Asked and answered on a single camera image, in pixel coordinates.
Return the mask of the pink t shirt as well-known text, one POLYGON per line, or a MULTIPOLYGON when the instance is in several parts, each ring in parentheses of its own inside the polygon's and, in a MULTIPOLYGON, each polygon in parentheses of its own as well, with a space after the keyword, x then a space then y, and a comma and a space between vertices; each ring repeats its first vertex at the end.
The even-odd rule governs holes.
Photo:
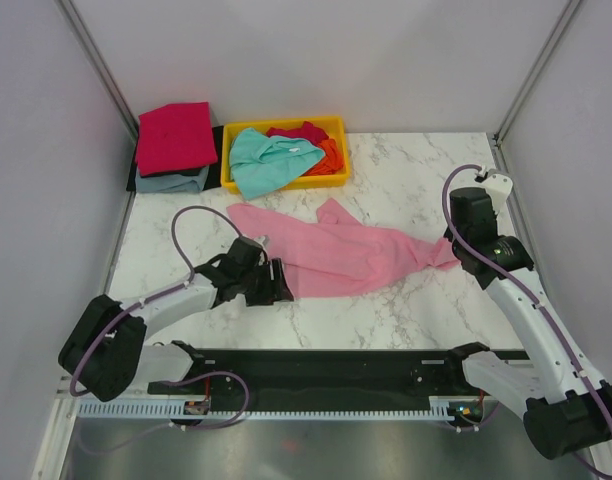
POLYGON ((268 254, 282 260, 297 298, 360 296, 426 268, 458 265, 448 240, 431 243, 364 225, 334 199, 317 209, 314 223, 247 203, 227 213, 246 236, 267 239, 268 254))

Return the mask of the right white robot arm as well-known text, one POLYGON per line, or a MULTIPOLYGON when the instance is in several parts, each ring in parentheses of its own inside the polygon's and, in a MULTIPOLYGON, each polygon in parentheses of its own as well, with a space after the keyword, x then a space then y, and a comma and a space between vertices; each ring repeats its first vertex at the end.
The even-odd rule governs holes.
POLYGON ((442 208, 453 253, 504 313, 534 368, 527 376, 472 345, 444 368, 446 386, 492 394, 549 460, 612 440, 612 384, 564 328, 521 241, 499 234, 490 195, 481 187, 444 191, 442 208))

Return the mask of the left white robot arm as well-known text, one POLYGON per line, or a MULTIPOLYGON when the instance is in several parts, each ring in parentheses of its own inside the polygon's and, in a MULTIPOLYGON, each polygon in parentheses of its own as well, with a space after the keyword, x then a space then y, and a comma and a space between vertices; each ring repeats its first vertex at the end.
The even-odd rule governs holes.
POLYGON ((195 351, 182 341, 148 345, 155 334, 193 314, 212 310, 237 296, 249 306, 294 299, 279 258, 257 242, 238 237, 229 250, 192 268, 182 279, 145 297, 117 301, 93 298, 58 354, 71 376, 74 396, 91 394, 102 402, 131 385, 172 382, 194 393, 205 382, 195 351))

